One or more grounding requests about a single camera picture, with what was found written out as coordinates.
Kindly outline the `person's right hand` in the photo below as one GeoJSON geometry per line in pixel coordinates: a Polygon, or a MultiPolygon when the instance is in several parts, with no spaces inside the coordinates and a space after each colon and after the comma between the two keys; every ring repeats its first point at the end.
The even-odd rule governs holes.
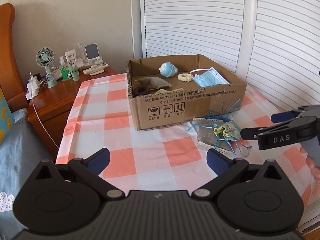
{"type": "Polygon", "coordinates": [[[316,163],[314,159],[310,157],[310,155],[307,155],[306,157],[306,164],[310,168],[310,173],[314,177],[315,181],[317,183],[320,182],[320,168],[316,166],[316,163]]]}

